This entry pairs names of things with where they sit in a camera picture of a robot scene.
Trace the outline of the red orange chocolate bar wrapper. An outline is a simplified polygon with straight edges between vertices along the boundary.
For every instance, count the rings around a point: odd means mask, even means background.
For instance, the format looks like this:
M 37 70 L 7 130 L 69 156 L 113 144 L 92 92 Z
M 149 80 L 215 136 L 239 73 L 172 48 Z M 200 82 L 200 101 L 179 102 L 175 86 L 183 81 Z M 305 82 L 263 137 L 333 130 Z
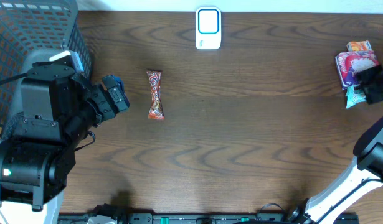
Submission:
M 163 106 L 160 94 L 161 71 L 148 70 L 146 73 L 151 87 L 151 107 L 149 109 L 148 118 L 155 120 L 164 120 Z

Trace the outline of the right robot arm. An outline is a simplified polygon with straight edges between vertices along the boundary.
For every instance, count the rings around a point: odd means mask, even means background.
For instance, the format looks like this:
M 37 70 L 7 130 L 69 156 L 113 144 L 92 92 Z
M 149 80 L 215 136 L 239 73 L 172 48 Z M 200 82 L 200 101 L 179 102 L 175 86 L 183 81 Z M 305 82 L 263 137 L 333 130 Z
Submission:
M 358 139 L 346 170 L 326 189 L 295 208 L 290 223 L 334 223 L 354 202 L 383 186 L 383 117 Z

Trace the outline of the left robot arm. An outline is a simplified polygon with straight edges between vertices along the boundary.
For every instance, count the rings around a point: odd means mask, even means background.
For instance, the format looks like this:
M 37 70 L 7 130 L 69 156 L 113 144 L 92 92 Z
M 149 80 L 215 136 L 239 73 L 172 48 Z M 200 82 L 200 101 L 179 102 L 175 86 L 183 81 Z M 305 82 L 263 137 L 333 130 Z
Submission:
M 120 78 L 91 84 L 72 51 L 33 63 L 17 79 L 22 109 L 0 142 L 0 223 L 56 223 L 82 141 L 130 103 Z

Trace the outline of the purple red noodle packet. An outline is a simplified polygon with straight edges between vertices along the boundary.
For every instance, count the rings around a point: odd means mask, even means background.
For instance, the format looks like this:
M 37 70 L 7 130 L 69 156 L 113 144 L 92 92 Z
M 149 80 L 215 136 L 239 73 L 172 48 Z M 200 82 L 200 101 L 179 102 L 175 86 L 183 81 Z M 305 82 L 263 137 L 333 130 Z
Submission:
M 357 73 L 380 65 L 372 50 L 341 52 L 335 56 L 335 61 L 343 90 L 359 84 Z

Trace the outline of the small orange box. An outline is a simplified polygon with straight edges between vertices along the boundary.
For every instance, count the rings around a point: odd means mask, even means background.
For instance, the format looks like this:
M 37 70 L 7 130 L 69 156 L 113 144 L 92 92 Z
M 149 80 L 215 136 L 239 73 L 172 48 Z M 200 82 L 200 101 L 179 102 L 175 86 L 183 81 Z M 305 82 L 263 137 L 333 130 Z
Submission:
M 368 40 L 359 42 L 348 42 L 346 48 L 349 52 L 372 50 L 371 44 Z

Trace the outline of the teal snack wrapper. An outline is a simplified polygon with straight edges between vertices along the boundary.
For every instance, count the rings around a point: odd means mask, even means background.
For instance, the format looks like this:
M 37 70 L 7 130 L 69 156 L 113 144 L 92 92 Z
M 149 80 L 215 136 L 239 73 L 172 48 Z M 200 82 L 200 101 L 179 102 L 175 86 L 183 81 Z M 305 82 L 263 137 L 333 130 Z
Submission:
M 364 102 L 366 102 L 366 95 L 359 85 L 351 85 L 346 89 L 346 109 Z

